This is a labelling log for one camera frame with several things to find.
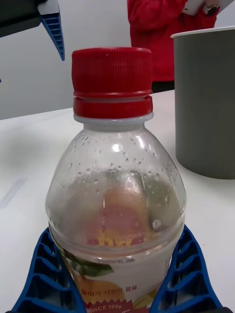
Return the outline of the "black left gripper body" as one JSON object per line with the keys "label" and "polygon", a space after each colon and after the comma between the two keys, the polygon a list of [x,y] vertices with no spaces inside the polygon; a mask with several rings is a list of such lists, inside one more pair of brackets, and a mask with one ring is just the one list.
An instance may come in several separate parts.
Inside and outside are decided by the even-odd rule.
{"label": "black left gripper body", "polygon": [[47,0],[0,0],[0,38],[38,27],[38,6]]}

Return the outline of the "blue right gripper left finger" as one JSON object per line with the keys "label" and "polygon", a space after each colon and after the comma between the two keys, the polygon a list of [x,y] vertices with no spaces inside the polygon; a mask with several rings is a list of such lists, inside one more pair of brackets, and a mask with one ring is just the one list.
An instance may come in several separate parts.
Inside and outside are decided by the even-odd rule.
{"label": "blue right gripper left finger", "polygon": [[40,236],[23,291],[13,313],[84,313],[80,293],[70,277],[49,230]]}

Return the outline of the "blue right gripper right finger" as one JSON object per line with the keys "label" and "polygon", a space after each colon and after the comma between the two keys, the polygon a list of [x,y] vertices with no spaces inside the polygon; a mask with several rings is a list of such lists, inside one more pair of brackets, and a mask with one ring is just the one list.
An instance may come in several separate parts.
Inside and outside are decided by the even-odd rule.
{"label": "blue right gripper right finger", "polygon": [[184,227],[151,313],[203,313],[222,308],[208,275],[202,250]]}

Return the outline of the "person's hand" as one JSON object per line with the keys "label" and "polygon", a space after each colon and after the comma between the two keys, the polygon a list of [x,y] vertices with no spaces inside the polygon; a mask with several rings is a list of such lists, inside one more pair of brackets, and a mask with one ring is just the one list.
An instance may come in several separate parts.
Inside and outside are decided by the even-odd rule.
{"label": "person's hand", "polygon": [[204,13],[208,16],[211,16],[214,13],[216,13],[218,7],[219,7],[218,0],[205,0],[204,1]]}

